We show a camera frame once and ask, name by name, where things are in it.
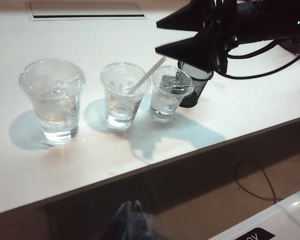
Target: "floor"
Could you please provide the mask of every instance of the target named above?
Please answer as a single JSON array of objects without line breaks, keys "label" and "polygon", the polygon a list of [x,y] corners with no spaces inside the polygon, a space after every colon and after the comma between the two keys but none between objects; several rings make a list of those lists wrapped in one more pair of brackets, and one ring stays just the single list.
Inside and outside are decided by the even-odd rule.
[{"label": "floor", "polygon": [[[205,240],[274,204],[234,178],[243,159],[263,166],[276,197],[300,190],[300,121],[43,206],[0,214],[0,240],[97,240],[125,201],[151,214],[156,240]],[[272,197],[263,172],[244,162],[239,182]]]}]

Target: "clear plastic cup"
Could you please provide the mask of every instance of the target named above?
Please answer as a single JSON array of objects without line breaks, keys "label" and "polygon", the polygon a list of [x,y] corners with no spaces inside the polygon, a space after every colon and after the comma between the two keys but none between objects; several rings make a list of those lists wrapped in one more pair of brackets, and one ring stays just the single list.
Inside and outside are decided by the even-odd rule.
[{"label": "clear plastic cup", "polygon": [[29,96],[47,143],[61,145],[78,131],[80,93],[85,76],[75,64],[42,59],[26,66],[19,84]]},{"label": "clear plastic cup", "polygon": [[156,121],[167,123],[182,99],[194,91],[194,82],[186,72],[174,66],[159,67],[152,81],[150,114]]},{"label": "clear plastic cup", "polygon": [[140,102],[150,87],[150,78],[134,92],[129,91],[145,74],[140,67],[127,62],[112,63],[103,68],[100,78],[104,86],[108,128],[125,130],[131,127]]}]

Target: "black cable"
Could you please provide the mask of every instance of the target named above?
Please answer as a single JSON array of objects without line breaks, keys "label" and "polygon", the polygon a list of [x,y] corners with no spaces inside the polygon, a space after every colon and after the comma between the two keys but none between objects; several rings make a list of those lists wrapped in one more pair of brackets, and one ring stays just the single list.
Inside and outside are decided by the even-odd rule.
[{"label": "black cable", "polygon": [[246,80],[246,79],[256,79],[256,78],[261,78],[261,77],[265,77],[265,76],[268,76],[268,75],[271,75],[271,74],[275,74],[287,67],[289,67],[290,65],[294,64],[296,61],[298,61],[300,59],[300,55],[297,56],[295,59],[291,60],[290,62],[288,62],[287,64],[275,69],[275,70],[272,70],[272,71],[268,71],[268,72],[265,72],[265,73],[261,73],[261,74],[257,74],[257,75],[252,75],[252,76],[231,76],[231,75],[228,75],[226,73],[222,73],[220,72],[218,69],[214,69],[214,71],[225,77],[225,78],[229,78],[229,79],[235,79],[235,80]]},{"label": "black cable", "polygon": [[[238,180],[238,168],[239,166],[243,163],[243,162],[252,162],[254,164],[256,164],[263,172],[263,175],[265,176],[270,188],[271,188],[271,191],[272,191],[272,195],[273,197],[263,197],[263,196],[259,196],[251,191],[249,191],[248,189],[246,189],[244,186],[242,186],[240,183],[239,183],[239,180]],[[235,166],[235,169],[234,169],[234,179],[236,181],[236,183],[243,189],[245,190],[247,193],[251,194],[252,196],[255,196],[256,198],[258,199],[261,199],[261,200],[266,200],[266,201],[273,201],[273,204],[276,204],[276,201],[280,201],[280,200],[283,200],[283,198],[280,198],[280,197],[276,197],[276,194],[275,194],[275,190],[274,188],[272,187],[272,184],[264,170],[264,168],[260,165],[260,163],[256,162],[256,161],[253,161],[251,159],[243,159],[241,160],[240,162],[238,162],[238,164]]]},{"label": "black cable", "polygon": [[227,54],[226,56],[229,59],[249,59],[249,58],[253,58],[257,55],[263,54],[266,51],[269,51],[270,49],[274,48],[275,46],[277,46],[279,43],[281,43],[283,41],[283,39],[275,39],[272,42],[270,42],[268,45],[253,51],[251,53],[245,54],[245,55],[231,55],[231,54]]}]

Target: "white table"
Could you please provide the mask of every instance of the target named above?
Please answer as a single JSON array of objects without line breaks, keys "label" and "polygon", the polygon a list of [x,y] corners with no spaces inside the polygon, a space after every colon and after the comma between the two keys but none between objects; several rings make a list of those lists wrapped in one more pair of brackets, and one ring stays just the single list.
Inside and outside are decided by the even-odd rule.
[{"label": "white table", "polygon": [[[137,3],[146,19],[30,21],[21,0],[0,1],[0,213],[94,188],[300,119],[298,61],[277,74],[252,80],[215,74],[197,106],[180,107],[167,124],[149,116],[149,93],[129,131],[107,130],[101,121],[101,69],[125,61],[148,70],[160,58],[155,47],[195,34],[156,28],[157,20],[186,0]],[[233,53],[249,53],[265,44],[242,45]],[[44,58],[71,61],[86,77],[77,136],[55,148],[42,144],[31,103],[18,86],[21,69]],[[230,60],[228,73],[266,72],[293,58],[275,47],[254,59]],[[166,64],[177,61],[168,59]]]}]

